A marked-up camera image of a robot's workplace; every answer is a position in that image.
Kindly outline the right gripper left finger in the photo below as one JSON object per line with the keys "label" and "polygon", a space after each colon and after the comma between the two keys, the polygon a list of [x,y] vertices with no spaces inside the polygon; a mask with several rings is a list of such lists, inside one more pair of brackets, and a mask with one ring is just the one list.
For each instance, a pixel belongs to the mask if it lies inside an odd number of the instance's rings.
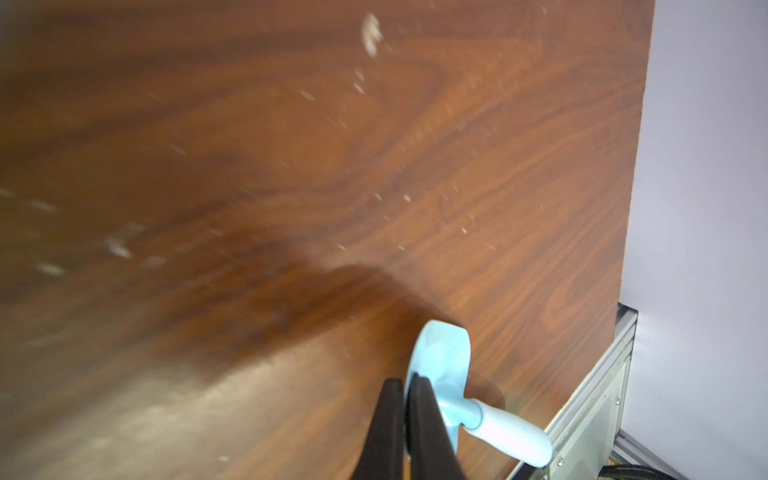
{"label": "right gripper left finger", "polygon": [[401,480],[404,472],[404,387],[383,382],[352,480]]}

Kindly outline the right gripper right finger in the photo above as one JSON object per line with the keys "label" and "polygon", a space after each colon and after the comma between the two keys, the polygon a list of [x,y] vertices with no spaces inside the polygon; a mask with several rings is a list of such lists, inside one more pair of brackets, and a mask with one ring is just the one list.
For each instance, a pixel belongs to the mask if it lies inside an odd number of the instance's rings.
{"label": "right gripper right finger", "polygon": [[406,446],[411,479],[466,479],[453,451],[431,382],[418,374],[412,377],[408,390]]}

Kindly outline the teal shovel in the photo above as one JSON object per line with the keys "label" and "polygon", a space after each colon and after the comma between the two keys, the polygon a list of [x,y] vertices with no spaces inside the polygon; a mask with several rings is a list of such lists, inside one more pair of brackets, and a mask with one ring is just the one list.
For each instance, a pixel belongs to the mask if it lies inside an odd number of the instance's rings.
{"label": "teal shovel", "polygon": [[430,381],[441,422],[456,453],[459,431],[486,442],[505,455],[534,468],[547,466],[553,446],[541,428],[505,410],[465,396],[471,362],[471,342],[466,329],[430,320],[415,342],[406,385],[414,376]]}

